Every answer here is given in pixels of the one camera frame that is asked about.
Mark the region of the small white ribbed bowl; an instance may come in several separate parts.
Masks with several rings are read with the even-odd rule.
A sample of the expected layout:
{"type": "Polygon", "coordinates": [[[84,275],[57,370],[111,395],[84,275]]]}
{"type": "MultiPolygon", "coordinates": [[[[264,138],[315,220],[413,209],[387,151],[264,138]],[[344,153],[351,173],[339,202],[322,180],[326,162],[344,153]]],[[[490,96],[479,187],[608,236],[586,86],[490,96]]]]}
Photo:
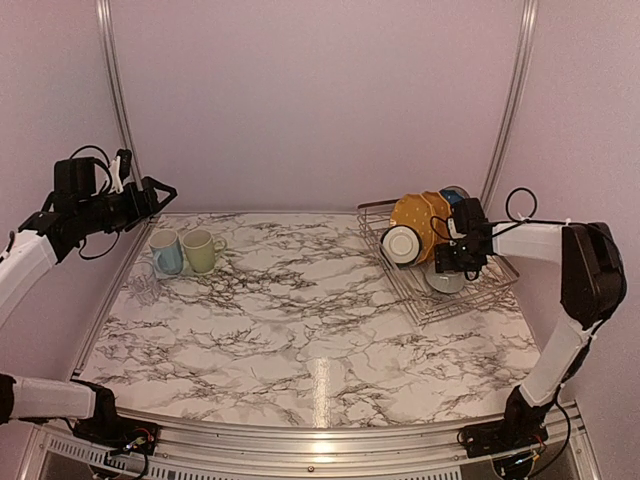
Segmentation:
{"type": "Polygon", "coordinates": [[[425,280],[431,288],[443,294],[455,294],[460,292],[465,285],[463,273],[438,273],[432,266],[425,273],[425,280]]]}

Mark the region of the light green mug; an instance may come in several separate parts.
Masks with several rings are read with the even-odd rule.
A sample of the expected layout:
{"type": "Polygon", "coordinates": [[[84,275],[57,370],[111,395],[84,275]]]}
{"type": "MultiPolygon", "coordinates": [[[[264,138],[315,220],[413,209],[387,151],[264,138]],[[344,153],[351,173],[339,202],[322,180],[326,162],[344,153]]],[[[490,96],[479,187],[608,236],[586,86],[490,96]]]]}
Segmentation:
{"type": "Polygon", "coordinates": [[[218,257],[227,248],[224,238],[216,237],[203,229],[187,232],[183,235],[181,243],[191,270],[196,274],[212,272],[218,257]]]}

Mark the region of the light blue mug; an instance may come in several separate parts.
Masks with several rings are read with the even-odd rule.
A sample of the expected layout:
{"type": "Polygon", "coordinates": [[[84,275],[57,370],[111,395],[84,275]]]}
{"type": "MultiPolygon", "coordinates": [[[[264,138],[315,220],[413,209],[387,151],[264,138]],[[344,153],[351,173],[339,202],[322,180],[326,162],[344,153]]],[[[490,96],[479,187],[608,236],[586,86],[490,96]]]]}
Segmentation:
{"type": "Polygon", "coordinates": [[[184,268],[184,258],[178,233],[159,230],[149,238],[152,262],[157,273],[164,276],[179,275],[184,268]]]}

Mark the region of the clear glass cup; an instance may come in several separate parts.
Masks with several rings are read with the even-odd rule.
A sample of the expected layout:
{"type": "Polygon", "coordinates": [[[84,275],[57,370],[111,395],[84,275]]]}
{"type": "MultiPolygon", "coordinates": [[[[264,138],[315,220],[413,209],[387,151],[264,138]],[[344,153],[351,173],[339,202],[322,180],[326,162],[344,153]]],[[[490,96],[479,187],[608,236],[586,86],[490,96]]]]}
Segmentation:
{"type": "Polygon", "coordinates": [[[135,263],[129,273],[127,288],[141,304],[155,303],[160,295],[160,287],[153,265],[147,262],[135,263]]]}

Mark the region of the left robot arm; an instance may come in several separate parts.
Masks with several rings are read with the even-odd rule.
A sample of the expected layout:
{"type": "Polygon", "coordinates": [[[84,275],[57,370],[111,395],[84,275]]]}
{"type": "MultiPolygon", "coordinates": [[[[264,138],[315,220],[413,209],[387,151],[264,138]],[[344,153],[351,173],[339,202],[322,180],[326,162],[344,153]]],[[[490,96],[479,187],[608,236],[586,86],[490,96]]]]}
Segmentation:
{"type": "MultiPolygon", "coordinates": [[[[89,236],[120,235],[158,215],[177,190],[150,176],[131,179],[132,153],[113,158],[95,145],[78,148],[54,165],[54,186],[40,210],[29,216],[1,251],[1,318],[8,319],[32,287],[89,236]]],[[[1,421],[72,421],[75,436],[116,445],[136,431],[121,417],[114,393],[84,381],[1,376],[1,421]]]]}

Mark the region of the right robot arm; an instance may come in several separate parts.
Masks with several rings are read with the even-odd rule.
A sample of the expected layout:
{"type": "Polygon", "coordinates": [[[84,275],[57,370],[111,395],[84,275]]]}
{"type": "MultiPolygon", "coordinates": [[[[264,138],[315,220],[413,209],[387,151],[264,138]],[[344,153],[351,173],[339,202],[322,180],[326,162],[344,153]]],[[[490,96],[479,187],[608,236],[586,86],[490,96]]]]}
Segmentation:
{"type": "Polygon", "coordinates": [[[563,384],[582,367],[597,331],[624,300],[621,254],[605,223],[537,220],[533,215],[491,222],[476,198],[454,203],[444,223],[448,235],[434,249],[439,273],[476,274],[491,256],[560,267],[561,317],[536,365],[510,394],[504,419],[495,428],[496,440],[515,448],[544,419],[563,384]]]}

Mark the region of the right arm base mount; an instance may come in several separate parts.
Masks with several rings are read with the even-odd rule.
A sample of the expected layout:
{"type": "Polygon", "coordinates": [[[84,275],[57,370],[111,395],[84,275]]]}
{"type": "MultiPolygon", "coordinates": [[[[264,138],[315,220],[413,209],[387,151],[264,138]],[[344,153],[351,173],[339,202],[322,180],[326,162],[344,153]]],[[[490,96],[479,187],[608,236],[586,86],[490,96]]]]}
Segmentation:
{"type": "Polygon", "coordinates": [[[542,443],[548,439],[545,422],[552,406],[553,401],[531,406],[517,386],[507,398],[501,419],[466,425],[458,431],[457,441],[469,458],[542,443]]]}

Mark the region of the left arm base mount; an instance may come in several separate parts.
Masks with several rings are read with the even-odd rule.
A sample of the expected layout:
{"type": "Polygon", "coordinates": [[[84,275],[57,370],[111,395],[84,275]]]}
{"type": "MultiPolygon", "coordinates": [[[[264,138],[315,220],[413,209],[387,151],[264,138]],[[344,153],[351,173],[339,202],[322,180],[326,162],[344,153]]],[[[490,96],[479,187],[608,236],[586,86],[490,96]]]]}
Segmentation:
{"type": "Polygon", "coordinates": [[[93,416],[75,422],[72,432],[76,437],[110,447],[117,454],[131,450],[147,455],[154,453],[160,431],[157,423],[119,415],[115,395],[107,387],[82,380],[75,383],[95,393],[93,416]]]}

